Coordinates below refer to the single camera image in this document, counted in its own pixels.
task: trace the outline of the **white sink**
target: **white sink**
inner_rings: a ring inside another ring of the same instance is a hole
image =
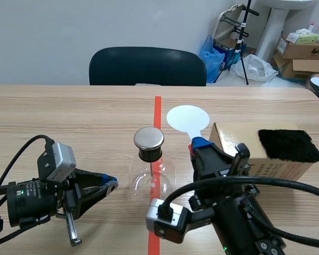
[[[272,11],[256,55],[264,61],[270,62],[289,10],[305,9],[316,1],[317,0],[259,0],[263,5],[272,8]]]
[[[263,5],[275,9],[299,10],[312,5],[314,0],[259,0]]]

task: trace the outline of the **black chair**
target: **black chair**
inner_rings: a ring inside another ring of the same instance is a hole
[[[151,47],[113,47],[91,59],[90,85],[206,86],[206,67],[190,52]]]

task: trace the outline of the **metal screw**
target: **metal screw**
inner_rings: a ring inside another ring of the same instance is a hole
[[[268,246],[266,243],[261,243],[260,244],[261,248],[264,249],[264,250],[267,250],[268,249]]]
[[[275,249],[275,248],[272,248],[272,249],[271,249],[271,253],[272,253],[273,255],[278,255],[278,251],[277,251],[277,249]]]

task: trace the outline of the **wooden table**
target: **wooden table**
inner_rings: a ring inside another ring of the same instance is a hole
[[[163,151],[172,155],[177,186],[192,181],[192,166],[184,133],[173,130],[167,112],[193,104],[207,111],[212,122],[296,122],[319,149],[319,99],[306,89],[216,87],[85,87],[0,86],[0,176],[20,147],[36,134],[46,134],[73,148],[79,168],[114,175],[120,186],[76,221],[83,244],[71,247],[66,223],[51,222],[0,246],[0,254],[147,254],[147,207],[135,207],[128,197],[128,167],[137,149],[133,135],[153,124],[154,97],[162,96]],[[33,144],[9,173],[8,181],[37,176],[36,160],[44,142]],[[319,163],[301,178],[319,187]],[[270,220],[285,231],[319,239],[319,198],[298,191],[263,187],[259,201]],[[186,194],[178,204],[189,206]],[[12,232],[6,205],[0,237]],[[286,241],[288,255],[319,254],[319,249]],[[177,245],[161,241],[161,254],[224,254],[211,226],[186,235]]]

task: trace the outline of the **clear glass bottle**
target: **clear glass bottle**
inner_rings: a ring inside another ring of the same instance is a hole
[[[139,149],[129,170],[131,194],[142,203],[151,198],[165,199],[175,189],[175,167],[162,152],[164,134],[155,127],[138,130],[133,141]]]

